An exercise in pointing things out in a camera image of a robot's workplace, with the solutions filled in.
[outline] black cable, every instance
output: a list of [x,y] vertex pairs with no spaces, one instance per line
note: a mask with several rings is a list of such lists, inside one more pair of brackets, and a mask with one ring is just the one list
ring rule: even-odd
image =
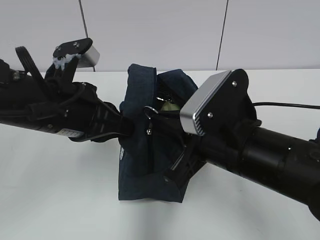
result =
[[284,103],[284,102],[256,102],[253,106],[278,106],[278,107],[290,107],[290,108],[302,108],[302,109],[319,109],[317,105],[306,105],[306,104],[295,104],[295,103]]
[[74,101],[76,101],[80,96],[81,94],[86,90],[86,87],[84,85],[84,83],[76,83],[78,85],[78,90],[77,92],[72,96],[70,97],[68,100],[66,101],[63,101],[59,104],[59,107],[61,108],[64,108],[70,104],[72,104]]
[[103,106],[105,106],[111,113],[113,113],[113,114],[115,114],[115,115],[119,115],[119,114],[120,114],[117,109],[113,109],[111,106],[109,106],[109,105],[106,104],[104,101],[102,101],[102,100],[98,97],[96,91],[95,91],[93,88],[92,88],[91,90],[92,90],[93,94],[95,95],[96,99],[97,99]]

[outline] white tabletop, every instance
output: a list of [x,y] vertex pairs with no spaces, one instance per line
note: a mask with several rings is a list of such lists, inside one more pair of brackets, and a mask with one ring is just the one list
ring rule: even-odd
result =
[[[187,72],[200,85],[214,71]],[[250,70],[253,102],[320,105],[320,70]],[[126,72],[78,72],[116,106]],[[314,139],[320,111],[257,108],[263,127]],[[1,240],[317,240],[320,223],[308,207],[206,165],[190,181],[184,202],[118,201],[116,139],[68,138],[0,125]]]

